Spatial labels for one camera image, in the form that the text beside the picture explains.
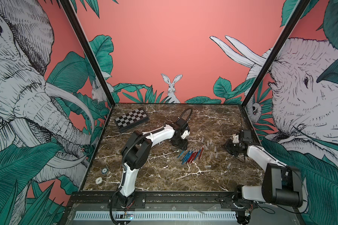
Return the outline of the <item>blue knife bottom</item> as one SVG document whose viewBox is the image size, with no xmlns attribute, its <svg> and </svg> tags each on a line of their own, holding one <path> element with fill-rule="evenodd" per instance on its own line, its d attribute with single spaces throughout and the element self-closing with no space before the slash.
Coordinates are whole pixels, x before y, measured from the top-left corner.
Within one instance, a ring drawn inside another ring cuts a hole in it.
<svg viewBox="0 0 338 225">
<path fill-rule="evenodd" d="M 200 149 L 200 150 L 198 151 L 198 153 L 196 154 L 195 158 L 193 159 L 193 162 L 197 159 L 197 157 L 200 155 L 201 152 L 202 152 L 202 149 Z"/>
</svg>

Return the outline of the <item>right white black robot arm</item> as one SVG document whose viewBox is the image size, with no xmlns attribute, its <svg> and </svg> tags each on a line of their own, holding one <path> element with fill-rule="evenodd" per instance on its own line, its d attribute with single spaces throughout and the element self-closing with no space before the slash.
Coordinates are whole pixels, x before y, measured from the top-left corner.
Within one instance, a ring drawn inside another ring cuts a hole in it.
<svg viewBox="0 0 338 225">
<path fill-rule="evenodd" d="M 255 143 L 250 130 L 241 130 L 229 138 L 223 148 L 234 157 L 251 158 L 264 171 L 260 186 L 238 185 L 232 197 L 237 208 L 263 202 L 299 208 L 304 202 L 300 171 L 279 161 L 264 147 Z"/>
</svg>

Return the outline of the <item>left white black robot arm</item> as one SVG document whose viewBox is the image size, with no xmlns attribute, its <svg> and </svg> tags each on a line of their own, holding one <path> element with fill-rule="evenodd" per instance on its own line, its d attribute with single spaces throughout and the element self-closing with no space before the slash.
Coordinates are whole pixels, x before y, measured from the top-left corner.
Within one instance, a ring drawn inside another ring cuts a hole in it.
<svg viewBox="0 0 338 225">
<path fill-rule="evenodd" d="M 118 197 L 125 201 L 133 196 L 139 169 L 146 163 L 152 147 L 169 140 L 174 147 L 185 151 L 188 147 L 186 138 L 188 135 L 190 135 L 190 128 L 188 121 L 184 119 L 164 124 L 152 131 L 133 132 L 122 149 L 123 176 L 119 185 Z"/>
</svg>

